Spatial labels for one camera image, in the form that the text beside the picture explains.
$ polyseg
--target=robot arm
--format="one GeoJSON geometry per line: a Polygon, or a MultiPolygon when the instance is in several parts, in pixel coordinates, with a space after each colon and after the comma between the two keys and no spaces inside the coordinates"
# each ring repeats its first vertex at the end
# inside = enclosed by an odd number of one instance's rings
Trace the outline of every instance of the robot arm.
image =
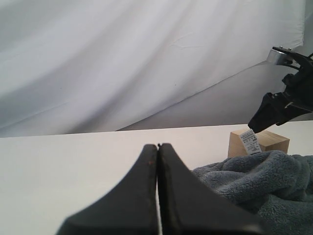
{"type": "Polygon", "coordinates": [[[267,61],[298,70],[296,74],[289,73],[282,80],[286,85],[281,93],[267,93],[256,114],[248,126],[255,132],[261,132],[276,124],[313,112],[313,60],[310,56],[282,47],[273,47],[267,61]]]}

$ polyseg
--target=gray towel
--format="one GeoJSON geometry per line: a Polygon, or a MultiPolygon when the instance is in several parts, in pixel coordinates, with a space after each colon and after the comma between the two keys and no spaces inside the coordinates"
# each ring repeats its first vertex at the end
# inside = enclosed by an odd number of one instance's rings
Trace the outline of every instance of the gray towel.
{"type": "Polygon", "coordinates": [[[270,151],[193,172],[220,196],[263,218],[270,235],[313,235],[313,156],[270,151]]]}

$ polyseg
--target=white curtain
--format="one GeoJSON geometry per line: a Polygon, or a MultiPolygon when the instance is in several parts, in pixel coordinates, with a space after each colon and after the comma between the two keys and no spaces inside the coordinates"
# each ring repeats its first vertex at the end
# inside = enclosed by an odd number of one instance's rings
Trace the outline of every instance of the white curtain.
{"type": "Polygon", "coordinates": [[[0,0],[0,136],[123,128],[302,45],[304,15],[305,0],[0,0]]]}

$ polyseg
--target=label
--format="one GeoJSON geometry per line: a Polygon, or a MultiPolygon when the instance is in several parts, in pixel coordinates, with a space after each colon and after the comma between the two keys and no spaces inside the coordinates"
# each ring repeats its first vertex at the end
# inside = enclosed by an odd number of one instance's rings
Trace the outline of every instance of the label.
{"type": "Polygon", "coordinates": [[[246,152],[248,154],[256,154],[261,153],[262,150],[258,143],[258,138],[256,137],[256,134],[250,129],[241,135],[239,135],[241,141],[244,144],[244,147],[246,149],[246,152]]]}

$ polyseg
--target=white tabletop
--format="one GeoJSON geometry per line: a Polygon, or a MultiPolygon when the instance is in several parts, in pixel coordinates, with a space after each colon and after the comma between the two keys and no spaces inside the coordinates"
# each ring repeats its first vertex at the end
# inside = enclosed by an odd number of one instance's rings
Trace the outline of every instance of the white tabletop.
{"type": "MultiPolygon", "coordinates": [[[[246,125],[0,139],[0,234],[54,234],[64,218],[113,188],[146,143],[169,142],[190,168],[223,161],[246,125]]],[[[313,154],[313,121],[269,128],[290,154],[313,154]]]]}

